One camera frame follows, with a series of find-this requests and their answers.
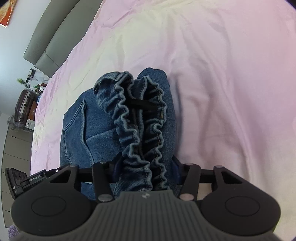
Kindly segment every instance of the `blue denim jeans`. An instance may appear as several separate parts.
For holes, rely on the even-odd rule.
[[[157,109],[132,109],[128,99],[150,101]],[[122,173],[111,185],[115,197],[121,191],[177,192],[171,171],[175,134],[173,100],[162,70],[147,68],[136,80],[127,71],[107,73],[64,115],[60,165],[87,168],[122,152]],[[94,199],[92,184],[82,183],[81,192]]]

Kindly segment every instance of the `gray upholstered headboard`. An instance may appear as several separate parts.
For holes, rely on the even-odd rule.
[[[52,0],[24,54],[50,78],[81,41],[102,0]]]

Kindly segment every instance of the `bed sheet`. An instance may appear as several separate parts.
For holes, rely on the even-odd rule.
[[[64,113],[111,71],[166,72],[176,156],[223,165],[281,206],[296,235],[296,11],[284,0],[106,0],[36,112],[31,173],[59,166]]]

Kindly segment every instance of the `gray plastic panel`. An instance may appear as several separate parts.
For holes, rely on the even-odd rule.
[[[194,202],[173,192],[122,192],[110,203],[97,205],[82,226],[69,233],[38,237],[26,233],[14,241],[280,241],[272,232],[252,237],[226,234],[209,224]]]

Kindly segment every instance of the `beige cabinet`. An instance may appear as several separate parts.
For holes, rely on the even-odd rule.
[[[12,225],[10,215],[11,206],[14,202],[6,181],[5,168],[15,168],[30,176],[31,148],[33,134],[22,130],[8,130],[1,167],[1,201],[5,226]]]

